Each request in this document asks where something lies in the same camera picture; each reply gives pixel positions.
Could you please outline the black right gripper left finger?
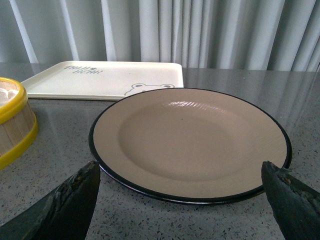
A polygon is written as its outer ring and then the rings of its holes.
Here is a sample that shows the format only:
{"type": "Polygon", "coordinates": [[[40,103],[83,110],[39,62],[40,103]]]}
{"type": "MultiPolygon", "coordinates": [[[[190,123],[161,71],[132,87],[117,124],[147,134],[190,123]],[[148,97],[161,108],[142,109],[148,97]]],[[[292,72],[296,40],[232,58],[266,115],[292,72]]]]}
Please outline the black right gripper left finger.
{"type": "Polygon", "coordinates": [[[91,161],[0,228],[2,240],[84,240],[96,206],[100,167],[91,161]]]}

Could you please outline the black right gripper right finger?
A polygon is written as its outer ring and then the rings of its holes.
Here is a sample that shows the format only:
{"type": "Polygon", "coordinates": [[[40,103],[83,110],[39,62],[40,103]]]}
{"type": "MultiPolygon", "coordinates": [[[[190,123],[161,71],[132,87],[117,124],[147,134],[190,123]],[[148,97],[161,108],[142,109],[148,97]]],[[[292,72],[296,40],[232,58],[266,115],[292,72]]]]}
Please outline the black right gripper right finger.
{"type": "Polygon", "coordinates": [[[273,216],[286,240],[320,238],[320,193],[272,162],[262,163],[261,179],[273,216]]]}

